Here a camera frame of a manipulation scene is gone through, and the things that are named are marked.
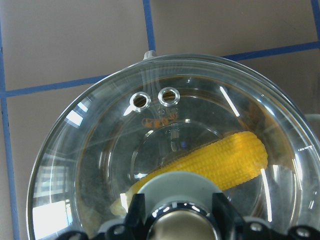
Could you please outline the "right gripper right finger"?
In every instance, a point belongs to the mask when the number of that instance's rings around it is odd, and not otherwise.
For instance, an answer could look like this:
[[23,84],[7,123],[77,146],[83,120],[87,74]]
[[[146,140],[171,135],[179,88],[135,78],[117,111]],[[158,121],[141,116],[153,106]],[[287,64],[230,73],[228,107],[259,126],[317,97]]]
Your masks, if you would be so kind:
[[318,240],[320,231],[307,225],[279,233],[261,218],[241,216],[226,196],[212,194],[212,214],[223,240]]

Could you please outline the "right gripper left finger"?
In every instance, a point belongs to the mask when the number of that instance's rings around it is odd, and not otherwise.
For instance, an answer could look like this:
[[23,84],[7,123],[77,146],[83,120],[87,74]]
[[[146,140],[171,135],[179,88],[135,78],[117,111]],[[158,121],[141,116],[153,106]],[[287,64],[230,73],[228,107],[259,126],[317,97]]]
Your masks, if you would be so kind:
[[143,193],[133,196],[128,213],[122,223],[105,227],[104,232],[95,235],[93,240],[145,240],[148,230],[144,224],[146,201]]

